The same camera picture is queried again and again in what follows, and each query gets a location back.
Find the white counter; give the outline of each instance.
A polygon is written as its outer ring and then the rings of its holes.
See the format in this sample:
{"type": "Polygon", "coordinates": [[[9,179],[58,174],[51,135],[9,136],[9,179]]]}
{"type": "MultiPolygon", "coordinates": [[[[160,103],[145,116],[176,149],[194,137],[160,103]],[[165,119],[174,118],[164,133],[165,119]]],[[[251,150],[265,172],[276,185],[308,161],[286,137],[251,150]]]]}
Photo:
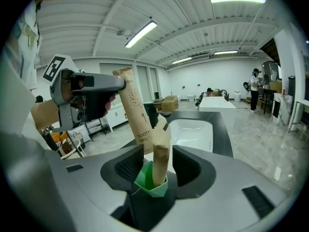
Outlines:
{"type": "Polygon", "coordinates": [[[223,97],[204,97],[199,105],[200,112],[220,112],[227,131],[230,133],[234,126],[236,107],[223,97]]]}

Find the green cup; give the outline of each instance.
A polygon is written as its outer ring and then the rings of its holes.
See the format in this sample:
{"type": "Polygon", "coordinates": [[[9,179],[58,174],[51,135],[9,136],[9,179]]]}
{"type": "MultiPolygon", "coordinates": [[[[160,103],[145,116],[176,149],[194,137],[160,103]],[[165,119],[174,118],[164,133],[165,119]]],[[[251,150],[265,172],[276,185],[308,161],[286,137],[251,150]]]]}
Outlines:
{"type": "Polygon", "coordinates": [[[153,161],[149,161],[143,165],[139,175],[134,181],[144,192],[148,193],[154,198],[163,197],[168,190],[168,178],[165,178],[165,182],[158,186],[154,187],[153,182],[153,161]]]}

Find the person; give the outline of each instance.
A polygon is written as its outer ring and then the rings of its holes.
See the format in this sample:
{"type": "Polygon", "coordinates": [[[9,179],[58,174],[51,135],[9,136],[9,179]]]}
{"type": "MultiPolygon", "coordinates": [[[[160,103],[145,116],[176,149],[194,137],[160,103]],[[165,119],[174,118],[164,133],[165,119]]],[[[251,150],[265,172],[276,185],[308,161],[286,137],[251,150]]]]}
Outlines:
{"type": "Polygon", "coordinates": [[[207,92],[204,93],[204,97],[212,97],[213,90],[209,87],[207,92]]]}
{"type": "Polygon", "coordinates": [[[252,72],[252,76],[250,79],[250,85],[251,85],[251,112],[255,113],[256,105],[257,105],[257,100],[259,98],[259,92],[258,92],[258,87],[261,85],[259,79],[257,78],[259,75],[260,71],[255,68],[252,72]]]}
{"type": "MultiPolygon", "coordinates": [[[[4,102],[0,104],[0,131],[21,134],[48,149],[39,131],[59,121],[58,107],[53,100],[35,103],[36,99],[30,92],[36,88],[34,59],[42,41],[36,15],[42,1],[30,2],[18,18],[0,54],[0,83],[5,87],[1,89],[0,97],[12,106],[8,109],[4,102]]],[[[70,101],[70,84],[65,90],[62,96],[70,101]]],[[[114,99],[115,96],[111,96],[106,103],[105,115],[114,99]]]]}

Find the gray robotic arm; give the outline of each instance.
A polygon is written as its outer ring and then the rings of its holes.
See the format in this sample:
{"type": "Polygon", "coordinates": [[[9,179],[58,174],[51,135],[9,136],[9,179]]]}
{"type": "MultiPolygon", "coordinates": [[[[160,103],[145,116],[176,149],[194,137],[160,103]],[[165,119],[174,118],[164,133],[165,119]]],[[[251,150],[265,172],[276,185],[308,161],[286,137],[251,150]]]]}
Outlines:
{"type": "Polygon", "coordinates": [[[71,69],[60,70],[50,86],[51,97],[59,107],[60,127],[53,131],[70,131],[82,122],[103,117],[105,104],[110,97],[125,87],[126,82],[120,77],[71,69]],[[70,100],[63,97],[68,85],[71,90],[70,100]]]}

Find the trash can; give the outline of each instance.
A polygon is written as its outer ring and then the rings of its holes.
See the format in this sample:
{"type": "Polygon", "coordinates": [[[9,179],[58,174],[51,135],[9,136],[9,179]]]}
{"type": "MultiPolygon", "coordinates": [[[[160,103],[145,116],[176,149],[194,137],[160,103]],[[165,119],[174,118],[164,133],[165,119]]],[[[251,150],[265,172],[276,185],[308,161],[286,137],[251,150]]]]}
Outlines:
{"type": "Polygon", "coordinates": [[[239,91],[234,92],[234,101],[235,102],[240,102],[241,100],[241,93],[239,91]]]}

